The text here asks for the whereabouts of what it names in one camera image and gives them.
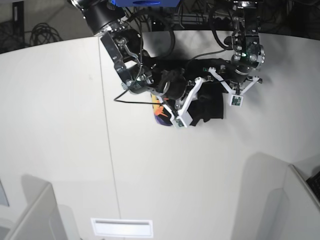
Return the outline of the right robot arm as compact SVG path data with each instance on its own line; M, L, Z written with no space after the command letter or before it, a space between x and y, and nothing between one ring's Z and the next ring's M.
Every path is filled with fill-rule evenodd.
M82 14L92 34L99 37L125 93L149 92L176 109L198 99L195 82L187 80L185 70L168 66L176 35L161 15L149 9L127 15L123 7L110 0L70 0L68 3ZM131 23L143 15L153 16L168 31L168 48L159 55L150 56L144 48L142 29L132 27Z

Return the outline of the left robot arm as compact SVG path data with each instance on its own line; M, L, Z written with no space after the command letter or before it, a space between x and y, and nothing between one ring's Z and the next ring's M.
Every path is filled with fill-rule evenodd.
M216 43L225 51L233 51L229 61L227 81L231 86L240 86L249 79L249 74L265 61L265 52L260 44L259 6L262 0L217 0L208 13L208 25ZM224 41L218 37L216 18L218 10L230 13L233 32Z

